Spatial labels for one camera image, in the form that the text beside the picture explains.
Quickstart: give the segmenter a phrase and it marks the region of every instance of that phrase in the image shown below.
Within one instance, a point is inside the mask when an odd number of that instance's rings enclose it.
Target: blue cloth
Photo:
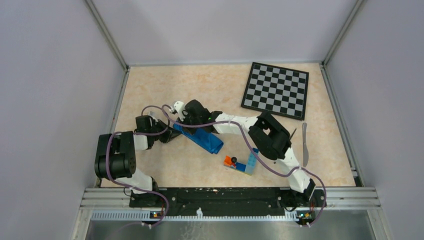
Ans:
[[[174,123],[172,127],[175,130],[180,131],[184,136],[191,139],[193,142],[211,154],[219,153],[221,148],[224,146],[224,143],[221,141],[221,139],[212,133],[205,132],[205,130],[201,128],[198,128],[196,132],[191,135],[190,133],[183,131],[183,127],[180,125]]]

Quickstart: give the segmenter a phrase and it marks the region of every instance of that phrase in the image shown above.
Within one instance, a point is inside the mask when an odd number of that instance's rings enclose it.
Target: gray wall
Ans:
[[[130,65],[324,59],[355,0],[95,0]]]
[[[424,1],[371,0],[329,65],[394,239],[423,239]]]
[[[82,0],[0,2],[0,239],[69,239],[123,71]]]

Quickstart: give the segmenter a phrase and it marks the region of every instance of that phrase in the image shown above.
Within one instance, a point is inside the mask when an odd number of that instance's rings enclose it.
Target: beige table surface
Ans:
[[[273,64],[309,72],[305,122],[307,122],[307,168],[322,178],[326,186],[354,186],[349,161],[339,133],[332,106],[318,63]],[[209,111],[223,111],[236,116],[258,116],[260,112],[240,107],[251,64],[179,65],[131,67],[116,131],[133,131],[135,117],[147,105],[171,105],[174,101],[196,99]],[[155,117],[165,118],[152,109]],[[275,115],[289,131],[297,128],[292,147],[303,162],[302,121]],[[156,141],[150,150],[136,153],[137,167],[152,176],[160,187],[286,187],[288,181],[267,171],[259,162],[253,175],[223,166],[226,155],[243,163],[249,156],[240,135],[221,134],[224,146],[218,154],[210,154],[181,135],[163,144]],[[271,168],[278,164],[262,157]],[[114,186],[108,180],[102,187]]]

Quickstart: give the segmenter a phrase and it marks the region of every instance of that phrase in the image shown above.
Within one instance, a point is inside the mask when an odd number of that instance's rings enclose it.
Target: knife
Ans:
[[[309,152],[308,147],[306,146],[306,127],[308,124],[304,122],[302,124],[302,141],[303,141],[303,166],[306,167],[308,165],[309,160]]]

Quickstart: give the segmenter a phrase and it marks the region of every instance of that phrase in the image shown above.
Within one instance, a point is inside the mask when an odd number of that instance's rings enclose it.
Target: chessboard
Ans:
[[[309,73],[253,62],[241,106],[304,120]]]

